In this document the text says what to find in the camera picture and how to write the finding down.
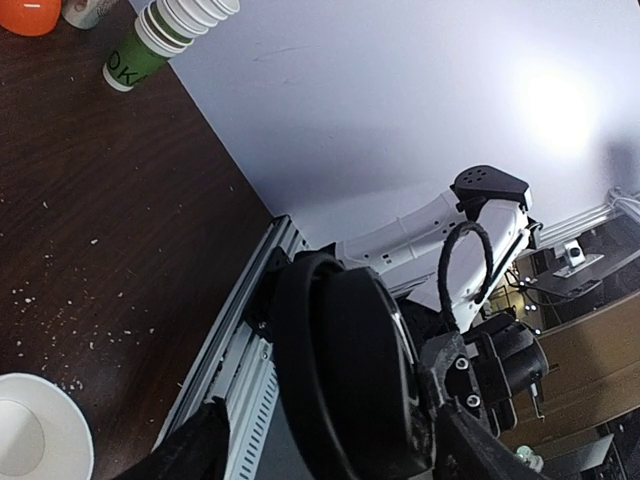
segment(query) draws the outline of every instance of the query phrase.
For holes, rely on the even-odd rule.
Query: orange cup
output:
[[[25,37],[51,32],[58,23],[62,0],[0,0],[0,25]]]

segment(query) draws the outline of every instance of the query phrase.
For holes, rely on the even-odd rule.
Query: screw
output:
[[[478,408],[480,403],[480,397],[477,395],[471,394],[467,397],[467,405],[471,408]]]
[[[458,370],[466,370],[469,368],[469,360],[465,357],[460,357],[456,360],[456,368]]]

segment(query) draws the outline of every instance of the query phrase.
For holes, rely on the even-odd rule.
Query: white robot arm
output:
[[[494,271],[491,293],[500,277],[530,243],[529,185],[488,166],[462,172],[451,189],[421,209],[374,232],[336,244],[336,258],[347,268],[368,266],[378,272],[394,296],[405,296],[435,312],[441,310],[437,267],[451,229],[475,220],[489,234]],[[484,303],[476,296],[485,277],[480,240],[467,235],[451,256],[448,289],[461,332],[471,326]]]

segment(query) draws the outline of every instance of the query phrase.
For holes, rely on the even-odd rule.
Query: white wall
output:
[[[478,163],[529,181],[552,224],[601,204],[610,143],[640,138],[636,0],[244,0],[172,64],[316,245]]]

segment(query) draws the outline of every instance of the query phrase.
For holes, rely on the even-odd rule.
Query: dark brown table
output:
[[[0,31],[0,374],[68,392],[98,480],[151,449],[270,221],[170,69],[104,83],[133,18]]]

